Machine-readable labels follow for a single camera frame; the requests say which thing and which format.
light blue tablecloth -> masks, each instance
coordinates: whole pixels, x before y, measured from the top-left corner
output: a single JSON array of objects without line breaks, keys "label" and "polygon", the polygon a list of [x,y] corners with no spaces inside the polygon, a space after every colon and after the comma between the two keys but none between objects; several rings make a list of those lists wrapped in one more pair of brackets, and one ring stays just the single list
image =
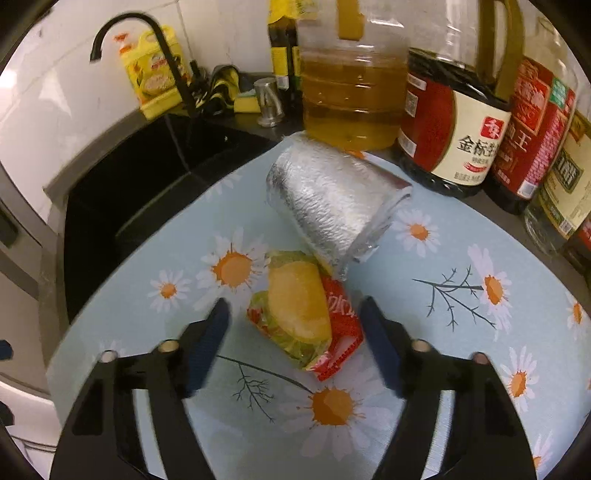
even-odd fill
[{"label": "light blue tablecloth", "polygon": [[[289,143],[213,186],[94,295],[48,372],[62,421],[99,353],[147,352],[204,318],[224,295],[233,308],[220,352],[227,358],[216,360],[207,386],[186,401],[217,478],[371,478],[403,403],[384,388],[366,346],[320,384],[296,371],[244,315],[252,293],[267,285],[265,252],[305,249],[265,202],[267,172]],[[369,160],[405,176],[386,161]],[[589,317],[496,225],[415,186],[377,253],[351,267],[347,288],[374,296],[388,317],[442,353],[486,352],[515,401],[540,478],[570,446],[591,408]],[[136,401],[147,463],[163,476],[145,393]],[[427,476],[439,467],[451,401],[446,395]]]}]

red snack wrapper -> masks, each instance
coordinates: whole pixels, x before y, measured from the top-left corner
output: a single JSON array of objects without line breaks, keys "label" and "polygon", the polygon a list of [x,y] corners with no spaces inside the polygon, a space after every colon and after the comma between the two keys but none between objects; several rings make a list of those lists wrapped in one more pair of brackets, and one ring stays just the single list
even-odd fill
[{"label": "red snack wrapper", "polygon": [[353,310],[342,284],[330,277],[322,276],[322,286],[329,308],[332,342],[329,349],[307,370],[316,373],[323,382],[340,370],[363,342],[363,330],[359,317]]}]

bottle handle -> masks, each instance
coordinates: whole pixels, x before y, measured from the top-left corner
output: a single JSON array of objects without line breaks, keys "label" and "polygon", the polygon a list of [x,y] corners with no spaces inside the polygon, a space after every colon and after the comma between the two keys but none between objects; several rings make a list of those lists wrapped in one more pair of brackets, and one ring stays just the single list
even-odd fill
[{"label": "bottle handle", "polygon": [[361,40],[365,16],[359,12],[359,0],[336,0],[336,9],[339,38],[341,40]]},{"label": "bottle handle", "polygon": [[[495,62],[495,1],[506,10],[505,54],[498,75],[493,74]],[[497,98],[509,101],[515,87],[517,71],[523,59],[523,14],[517,0],[479,0],[478,50],[476,75],[485,85],[494,86]]]},{"label": "bottle handle", "polygon": [[[162,33],[164,34],[164,38],[166,39],[166,43],[170,46],[171,38],[173,36],[172,29],[168,25],[162,26]],[[154,37],[154,40],[148,40],[150,36]],[[156,36],[154,35],[153,30],[150,28],[142,33],[138,38],[138,48],[149,47],[156,45],[158,48],[158,42],[156,41]]]}]

kitchen sink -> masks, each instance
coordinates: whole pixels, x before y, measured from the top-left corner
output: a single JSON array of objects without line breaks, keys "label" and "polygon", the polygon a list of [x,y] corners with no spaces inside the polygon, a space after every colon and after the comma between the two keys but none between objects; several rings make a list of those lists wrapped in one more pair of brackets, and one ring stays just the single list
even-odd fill
[{"label": "kitchen sink", "polygon": [[169,115],[101,159],[68,196],[64,282],[70,323],[166,221],[274,144],[204,119]]}]

foil-wrapped item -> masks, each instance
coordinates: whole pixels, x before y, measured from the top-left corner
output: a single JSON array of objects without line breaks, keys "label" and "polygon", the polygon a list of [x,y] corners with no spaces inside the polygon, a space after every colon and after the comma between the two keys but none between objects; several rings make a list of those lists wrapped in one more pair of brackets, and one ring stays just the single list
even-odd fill
[{"label": "foil-wrapped item", "polygon": [[291,219],[333,278],[344,280],[351,260],[377,248],[413,187],[305,134],[290,138],[267,175],[268,202]]}]

